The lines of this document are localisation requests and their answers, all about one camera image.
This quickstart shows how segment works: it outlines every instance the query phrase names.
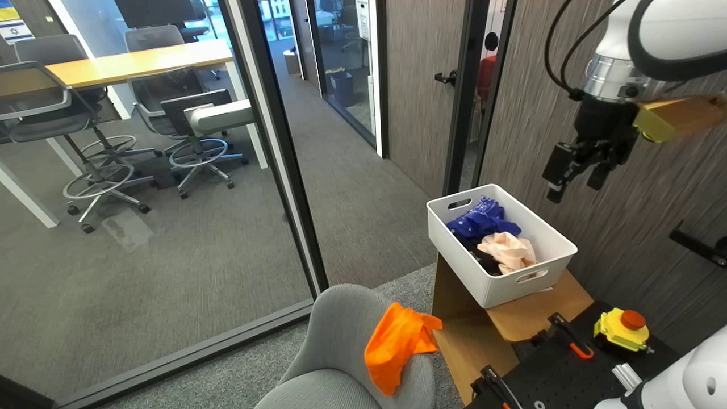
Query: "desk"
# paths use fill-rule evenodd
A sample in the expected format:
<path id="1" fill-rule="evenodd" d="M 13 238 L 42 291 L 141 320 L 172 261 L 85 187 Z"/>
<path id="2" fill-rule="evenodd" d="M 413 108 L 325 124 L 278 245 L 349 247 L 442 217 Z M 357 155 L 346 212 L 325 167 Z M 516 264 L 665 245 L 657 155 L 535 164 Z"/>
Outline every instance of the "desk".
<path id="1" fill-rule="evenodd" d="M 129 81 L 136 78 L 169 72 L 179 69 L 209 69 L 225 65 L 231 91 L 235 99 L 246 97 L 246 87 L 233 65 L 233 57 L 227 49 L 225 41 L 204 41 L 204 44 L 184 44 L 169 47 L 155 47 L 141 53 L 109 55 L 98 59 L 80 59 L 66 64 L 46 65 L 54 72 L 66 87 L 83 89 L 83 87 L 109 87 Z M 259 134 L 255 123 L 248 124 L 248 134 L 257 155 L 259 167 L 267 167 L 267 158 L 259 142 Z M 72 175 L 82 175 L 82 167 L 68 156 L 68 153 L 54 140 L 47 139 L 47 145 L 57 153 L 57 156 L 71 167 Z M 57 217 L 30 194 L 22 181 L 0 164 L 0 183 L 6 187 L 46 228 L 57 228 Z"/>
<path id="2" fill-rule="evenodd" d="M 235 99 L 246 97 L 246 87 L 235 72 L 233 57 L 227 49 L 225 41 L 181 44 L 169 47 L 151 47 L 151 49 L 109 55 L 98 59 L 49 64 L 46 69 L 54 72 L 66 87 L 83 89 L 83 87 L 109 87 L 109 83 L 129 81 L 136 78 L 181 71 L 181 69 L 209 69 L 209 65 L 225 65 L 231 81 L 233 97 Z M 267 158 L 259 142 L 255 123 L 248 124 L 248 134 L 249 134 L 259 167 L 267 167 Z"/>
<path id="3" fill-rule="evenodd" d="M 532 293 L 483 312 L 448 261 L 438 256 L 432 314 L 445 323 L 445 330 L 435 332 L 435 343 L 461 403 L 467 404 L 472 400 L 469 384 L 485 363 L 501 375 L 514 371 L 518 356 L 510 343 L 527 340 L 544 330 L 552 312 L 561 312 L 569 320 L 591 305 L 593 297 L 569 273 L 564 273 L 552 291 Z"/>

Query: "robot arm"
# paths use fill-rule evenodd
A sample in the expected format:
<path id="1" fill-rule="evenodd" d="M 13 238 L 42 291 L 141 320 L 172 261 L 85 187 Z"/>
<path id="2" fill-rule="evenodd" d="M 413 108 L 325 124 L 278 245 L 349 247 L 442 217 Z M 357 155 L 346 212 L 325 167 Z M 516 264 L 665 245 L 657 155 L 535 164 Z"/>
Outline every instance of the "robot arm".
<path id="1" fill-rule="evenodd" d="M 632 398 L 601 400 L 595 409 L 724 409 L 727 407 L 727 328 L 684 355 L 634 390 Z"/>
<path id="2" fill-rule="evenodd" d="M 724 69 L 727 0 L 625 0 L 608 15 L 607 33 L 587 62 L 576 139 L 556 145 L 544 166 L 547 198 L 558 201 L 567 181 L 591 166 L 587 187 L 601 189 L 608 173 L 628 158 L 641 134 L 634 120 L 649 124 L 649 115 L 637 115 L 642 101 L 679 97 L 674 83 Z M 718 108 L 712 115 L 724 120 L 727 114 Z"/>

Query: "black metal frame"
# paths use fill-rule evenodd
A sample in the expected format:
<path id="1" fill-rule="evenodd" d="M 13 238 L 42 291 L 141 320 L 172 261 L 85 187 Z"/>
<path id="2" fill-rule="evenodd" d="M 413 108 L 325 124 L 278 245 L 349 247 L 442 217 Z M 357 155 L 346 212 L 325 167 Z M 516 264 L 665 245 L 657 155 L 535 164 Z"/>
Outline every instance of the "black metal frame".
<path id="1" fill-rule="evenodd" d="M 386 32 L 386 0 L 377 2 L 377 36 L 380 36 L 380 123 L 382 123 L 382 156 L 388 158 L 388 32 Z"/>
<path id="2" fill-rule="evenodd" d="M 222 9 L 222 15 L 225 15 L 225 25 L 227 28 L 233 28 L 231 25 L 231 19 L 229 19 L 229 2 L 233 0 L 222 0 L 219 2 L 219 9 Z M 259 71 L 260 71 L 260 78 L 259 81 L 264 83 L 264 97 L 271 101 L 271 115 L 273 115 L 273 131 L 276 134 L 276 140 L 278 140 L 278 156 L 283 164 L 289 164 L 285 167 L 278 167 L 276 162 L 271 162 L 271 170 L 273 170 L 273 176 L 276 181 L 276 187 L 283 187 L 281 181 L 281 173 L 285 173 L 285 179 L 289 179 L 289 189 L 290 189 L 290 198 L 297 201 L 294 209 L 297 209 L 297 220 L 299 220 L 299 231 L 290 225 L 290 234 L 293 234 L 293 240 L 294 240 L 294 247 L 297 247 L 297 256 L 301 261 L 301 268 L 305 268 L 305 276 L 307 276 L 307 283 L 309 283 L 309 291 L 310 291 L 310 300 L 305 300 L 305 303 L 297 303 L 289 308 L 281 308 L 281 312 L 275 312 L 266 317 L 259 317 L 255 323 L 248 323 L 248 325 L 241 325 L 241 328 L 233 328 L 225 334 L 218 334 L 214 338 L 207 338 L 202 343 L 194 343 L 194 345 L 188 345 L 179 351 L 172 351 L 167 356 L 161 356 L 151 363 L 146 363 L 141 368 L 133 368 L 133 371 L 126 371 L 126 373 L 121 373 L 102 384 L 96 384 L 85 390 L 80 390 L 74 393 L 72 398 L 63 398 L 58 403 L 52 403 L 49 398 L 42 398 L 41 393 L 34 393 L 24 387 L 17 387 L 13 390 L 22 390 L 22 398 L 35 398 L 35 403 L 41 404 L 57 404 L 57 407 L 63 407 L 63 409 L 77 409 L 77 407 L 91 407 L 91 404 L 98 404 L 98 403 L 104 403 L 113 396 L 123 396 L 132 389 L 139 389 L 142 384 L 150 384 L 159 378 L 165 378 L 169 373 L 177 373 L 185 365 L 192 365 L 207 356 L 214 356 L 218 351 L 225 351 L 229 347 L 235 347 L 249 338 L 257 338 L 260 334 L 267 334 L 271 330 L 278 330 L 283 325 L 290 325 L 290 323 L 297 323 L 301 317 L 309 316 L 310 312 L 310 305 L 313 305 L 313 297 L 317 297 L 321 291 L 325 291 L 330 287 L 326 282 L 326 274 L 325 274 L 325 268 L 323 268 L 323 256 L 321 256 L 321 247 L 317 247 L 317 236 L 315 236 L 315 228 L 313 228 L 313 217 L 310 217 L 310 209 L 309 209 L 309 201 L 307 201 L 307 194 L 305 194 L 305 187 L 301 187 L 301 175 L 299 175 L 299 167 L 297 167 L 297 156 L 294 156 L 294 149 L 293 149 L 293 139 L 290 139 L 290 131 L 289 131 L 289 120 L 285 120 L 285 114 L 283 114 L 283 104 L 281 104 L 281 95 L 278 95 L 278 89 L 276 89 L 276 81 L 275 81 L 275 69 L 273 69 L 273 59 L 271 59 L 271 53 L 267 53 L 267 44 L 266 44 L 266 36 L 264 36 L 264 25 L 259 21 L 259 4 L 257 2 L 239 2 L 239 6 L 243 9 L 243 19 L 246 19 L 246 25 L 249 28 L 249 44 L 252 44 L 252 59 L 259 62 Z M 243 55 L 241 55 L 241 44 L 235 36 L 229 36 L 231 44 L 233 44 L 233 55 L 235 55 L 235 62 L 246 62 Z M 246 83 L 252 83 L 252 72 L 248 69 L 248 64 L 241 64 L 241 74 L 243 74 L 243 81 Z M 252 108 L 255 108 L 255 115 L 257 119 L 264 119 L 260 115 L 260 97 L 257 92 L 249 92 L 248 95 L 252 99 Z M 273 145 L 271 145 L 271 139 L 266 134 L 266 128 L 259 128 L 259 134 L 260 134 L 260 145 L 264 145 L 264 153 L 267 156 L 273 156 Z M 283 201 L 283 209 L 285 209 L 285 216 L 289 220 L 293 220 L 293 204 L 285 200 L 285 194 L 278 189 L 278 195 L 281 195 L 281 201 Z"/>
<path id="3" fill-rule="evenodd" d="M 229 2 L 231 0 L 222 0 L 219 9 L 222 9 L 225 25 L 233 28 L 233 21 L 229 15 Z M 278 149 L 281 149 L 278 153 L 281 162 L 283 164 L 293 164 L 290 167 L 278 167 L 273 162 L 271 170 L 273 170 L 273 176 L 275 176 L 276 187 L 283 187 L 281 173 L 289 170 L 285 179 L 290 181 L 290 194 L 293 194 L 293 200 L 297 201 L 301 236 L 297 236 L 293 223 L 289 223 L 289 225 L 290 225 L 290 234 L 294 238 L 294 247 L 297 247 L 299 258 L 307 258 L 301 242 L 309 245 L 309 251 L 310 251 L 309 256 L 310 256 L 313 271 L 309 271 L 307 264 L 301 264 L 301 268 L 307 273 L 307 282 L 309 282 L 310 295 L 315 297 L 317 291 L 315 291 L 315 283 L 310 282 L 310 274 L 315 276 L 321 291 L 325 291 L 330 287 L 330 282 L 326 282 L 326 274 L 325 274 L 325 268 L 323 268 L 323 256 L 321 256 L 321 247 L 317 247 L 317 234 L 315 234 L 315 228 L 313 228 L 310 207 L 309 207 L 309 200 L 307 200 L 307 194 L 305 194 L 305 183 L 301 183 L 301 175 L 299 175 L 299 167 L 297 167 L 297 155 L 294 155 L 294 145 L 293 145 L 293 136 L 290 136 L 290 128 L 289 128 L 289 119 L 285 119 L 285 107 L 281 101 L 281 92 L 278 92 L 278 87 L 276 87 L 271 47 L 267 47 L 267 41 L 264 36 L 264 23 L 260 23 L 260 15 L 259 15 L 259 4 L 239 0 L 239 6 L 241 6 L 241 14 L 246 19 L 246 25 L 249 25 L 248 33 L 249 33 L 252 53 L 255 53 L 252 59 L 259 62 L 260 91 L 264 91 L 264 99 L 267 99 L 267 104 L 271 104 L 271 115 L 273 115 L 273 128 L 275 128 L 273 131 L 276 136 Z M 246 57 L 241 53 L 243 46 L 239 44 L 239 39 L 229 36 L 229 41 L 233 46 L 235 62 L 246 62 Z M 252 83 L 249 64 L 241 64 L 241 72 L 243 72 L 243 81 L 249 87 Z M 260 95 L 257 95 L 252 91 L 248 91 L 248 92 L 249 92 L 248 97 L 249 97 L 252 108 L 255 108 L 255 119 L 259 119 L 259 134 L 260 134 L 264 153 L 266 153 L 266 156 L 273 156 L 271 136 L 267 136 L 267 129 L 264 128 Z M 278 200 L 281 200 L 281 204 L 285 209 L 289 220 L 293 220 L 294 209 L 290 207 L 290 201 L 285 200 L 285 195 L 281 190 L 278 190 Z"/>
<path id="4" fill-rule="evenodd" d="M 307 0 L 309 6 L 309 21 L 310 21 L 310 36 L 313 36 L 313 47 L 315 47 L 315 72 L 317 72 L 317 83 L 321 83 L 321 95 L 323 99 L 367 142 L 374 147 L 374 134 L 370 129 L 366 129 L 349 111 L 346 111 L 346 107 L 338 107 L 330 91 L 326 91 L 326 80 L 325 80 L 325 71 L 323 71 L 323 55 L 321 55 L 321 36 L 317 36 L 317 19 L 315 19 L 315 0 Z M 386 0 L 377 4 L 377 39 L 380 39 L 380 91 L 382 91 L 382 156 L 388 155 L 388 89 L 386 89 Z"/>

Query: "gray chair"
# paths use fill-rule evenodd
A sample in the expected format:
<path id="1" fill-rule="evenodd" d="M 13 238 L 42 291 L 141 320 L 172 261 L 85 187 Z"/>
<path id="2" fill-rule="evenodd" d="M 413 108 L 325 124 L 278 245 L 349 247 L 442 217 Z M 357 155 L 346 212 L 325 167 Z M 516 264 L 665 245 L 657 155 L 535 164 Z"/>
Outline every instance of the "gray chair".
<path id="1" fill-rule="evenodd" d="M 150 49 L 164 46 L 184 44 L 181 33 L 172 25 L 161 28 L 141 28 L 126 32 L 129 49 Z M 219 128 L 204 129 L 191 128 L 188 119 L 194 108 L 209 108 L 231 101 L 229 91 L 215 89 L 204 91 L 202 81 L 192 71 L 172 71 L 155 78 L 132 80 L 136 95 L 133 114 L 157 134 L 181 136 L 181 140 L 169 147 L 169 166 L 174 170 L 185 170 L 184 179 L 177 183 L 179 198 L 188 198 L 185 183 L 202 170 L 209 167 L 214 175 L 225 179 L 227 189 L 233 189 L 233 181 L 215 164 L 239 162 L 248 164 L 243 153 L 231 153 L 225 139 L 209 136 L 214 131 L 225 131 L 231 124 L 246 124 L 252 120 L 252 108 L 239 108 L 235 123 L 227 123 L 229 114 L 218 115 Z"/>
<path id="2" fill-rule="evenodd" d="M 391 303 L 380 293 L 338 283 L 313 305 L 301 350 L 257 409 L 432 409 L 434 368 L 413 356 L 394 396 L 384 396 L 364 365 L 364 347 Z"/>
<path id="3" fill-rule="evenodd" d="M 63 187 L 63 195 L 72 201 L 91 200 L 80 216 L 83 231 L 92 231 L 92 225 L 85 220 L 106 198 L 129 201 L 141 213 L 150 212 L 148 204 L 121 190 L 139 181 L 132 181 L 132 164 L 115 155 L 91 162 L 71 139 L 72 131 L 88 128 L 99 140 L 104 136 L 92 124 L 92 108 L 77 92 L 68 91 L 46 65 L 0 65 L 0 83 L 0 123 L 13 142 L 63 136 L 80 155 L 83 173 Z"/>
<path id="4" fill-rule="evenodd" d="M 215 33 L 204 0 L 115 0 L 126 28 L 174 25 L 185 44 L 197 41 L 207 30 Z M 185 28 L 184 23 L 207 21 L 209 28 Z"/>
<path id="5" fill-rule="evenodd" d="M 35 64 L 63 64 L 63 62 L 77 62 L 77 59 L 88 59 L 85 49 L 72 33 L 57 33 L 57 36 L 39 36 L 30 41 L 13 44 L 16 59 L 17 62 L 35 62 Z M 82 97 L 92 111 L 99 111 L 99 101 L 106 95 L 104 87 L 88 87 L 88 89 L 77 89 L 77 97 Z M 91 123 L 92 131 L 99 134 L 98 140 L 91 145 L 83 145 L 82 153 L 88 156 L 136 156 L 136 155 L 155 155 L 161 156 L 159 149 L 139 149 L 133 147 L 136 136 L 123 134 L 123 136 L 104 136 L 98 128 L 96 120 Z"/>

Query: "glass door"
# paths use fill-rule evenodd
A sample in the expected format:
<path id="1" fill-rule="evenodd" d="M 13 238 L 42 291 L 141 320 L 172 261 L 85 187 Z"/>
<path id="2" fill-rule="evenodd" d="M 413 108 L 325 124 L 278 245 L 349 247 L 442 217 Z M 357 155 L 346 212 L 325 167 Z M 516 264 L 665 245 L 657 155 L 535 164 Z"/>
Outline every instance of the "glass door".
<path id="1" fill-rule="evenodd" d="M 139 108 L 132 119 L 88 114 L 109 149 L 85 128 L 71 131 L 80 153 L 66 140 L 58 149 L 42 140 L 0 149 L 1 166 L 58 220 L 42 228 L 16 198 L 0 198 L 0 375 L 58 407 L 85 407 L 305 317 L 326 276 L 255 2 L 52 4 L 85 57 L 46 64 L 39 55 L 34 62 L 54 72 L 82 72 L 83 64 L 129 65 L 115 78 L 58 80 L 77 89 L 77 97 L 83 83 L 129 83 L 136 104 L 148 101 L 142 108 L 167 120 L 161 129 Z M 177 44 L 139 49 L 133 39 L 151 28 L 179 30 Z M 185 115 L 174 115 L 177 104 L 164 95 L 150 101 L 159 87 L 142 89 L 179 78 L 184 97 L 197 97 L 184 107 Z M 233 119 L 210 104 L 225 104 L 219 111 L 231 108 Z M 209 115 L 225 128 L 204 124 Z M 85 149 L 102 162 L 85 166 L 80 158 Z M 123 181 L 121 195 L 98 200 L 85 217 L 92 231 L 83 234 L 77 213 L 66 213 L 63 187 L 74 175 L 58 155 L 77 162 L 83 175 L 126 164 L 133 181 L 148 179 Z M 123 195 L 148 209 L 129 207 L 117 200 Z"/>
<path id="2" fill-rule="evenodd" d="M 315 0 L 317 65 L 326 101 L 374 145 L 370 2 Z"/>
<path id="3" fill-rule="evenodd" d="M 516 0 L 487 0 L 469 25 L 469 33 L 480 47 L 472 49 L 472 62 L 467 62 L 467 74 L 475 74 L 475 81 L 465 81 L 467 89 L 461 91 L 463 99 L 458 101 L 458 119 L 465 120 L 455 124 L 458 128 L 455 149 L 458 153 L 456 166 L 461 167 L 458 175 L 451 173 L 450 187 L 455 187 L 455 190 L 480 183 L 514 9 Z"/>

